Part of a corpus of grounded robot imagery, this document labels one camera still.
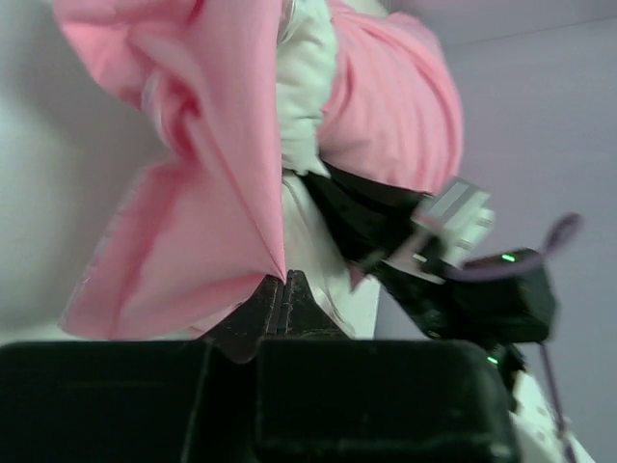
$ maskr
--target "background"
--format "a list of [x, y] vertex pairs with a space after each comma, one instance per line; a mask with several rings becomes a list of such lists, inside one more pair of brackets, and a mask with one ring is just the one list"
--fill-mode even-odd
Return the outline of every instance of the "background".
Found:
[[[552, 351], [576, 433], [596, 461], [614, 461], [617, 2], [389, 3], [445, 44], [466, 111], [463, 176], [493, 193], [497, 214], [477, 254], [537, 247], [561, 213], [585, 216], [551, 265], [562, 301]], [[91, 82], [39, 1], [0, 0], [0, 63], [0, 343], [61, 338], [75, 281], [159, 144]], [[378, 325], [383, 338], [419, 336], [387, 297]]]

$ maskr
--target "pink cloth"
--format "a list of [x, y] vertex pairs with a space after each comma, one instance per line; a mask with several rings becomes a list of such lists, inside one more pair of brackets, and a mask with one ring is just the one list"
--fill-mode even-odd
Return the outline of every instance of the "pink cloth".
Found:
[[[282, 0], [55, 0], [94, 80], [158, 115], [175, 158], [148, 168], [75, 290], [64, 329], [95, 339], [207, 330], [264, 275], [283, 278], [276, 43]], [[433, 191], [453, 175], [462, 118], [433, 36], [331, 2], [338, 76], [328, 162]], [[155, 76], [156, 85], [149, 87]]]

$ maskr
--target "folded pink cloth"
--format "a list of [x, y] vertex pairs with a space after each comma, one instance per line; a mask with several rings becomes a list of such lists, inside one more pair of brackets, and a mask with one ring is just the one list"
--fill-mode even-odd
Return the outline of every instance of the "folded pink cloth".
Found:
[[[462, 146], [459, 99], [437, 41], [409, 16], [380, 19], [330, 3], [339, 50], [319, 133], [324, 158], [363, 177], [436, 190], [455, 173]], [[94, 80], [157, 115], [175, 154], [145, 170], [126, 199], [71, 299], [67, 332], [142, 339], [205, 331], [264, 275], [284, 278], [276, 104], [284, 5], [55, 0]]]

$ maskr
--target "gray floor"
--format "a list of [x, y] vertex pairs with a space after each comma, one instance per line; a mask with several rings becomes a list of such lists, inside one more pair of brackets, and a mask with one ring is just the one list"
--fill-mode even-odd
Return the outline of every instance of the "gray floor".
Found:
[[[448, 49], [467, 114], [463, 175], [493, 193], [496, 209], [477, 254], [536, 247], [559, 214], [585, 217], [584, 233], [550, 266], [562, 302], [552, 350], [567, 412], [598, 462], [617, 450], [615, 43], [613, 18]], [[378, 335], [418, 333], [387, 300]]]

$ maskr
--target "pink fabric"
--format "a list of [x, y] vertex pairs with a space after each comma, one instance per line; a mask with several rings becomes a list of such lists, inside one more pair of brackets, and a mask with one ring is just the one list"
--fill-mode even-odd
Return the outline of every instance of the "pink fabric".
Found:
[[[338, 77], [320, 131], [339, 168], [433, 191], [461, 153], [433, 36], [332, 1]], [[282, 0], [55, 0], [95, 81], [155, 117], [175, 158], [148, 168], [75, 290], [77, 336], [205, 331], [264, 275], [284, 278], [276, 43]]]

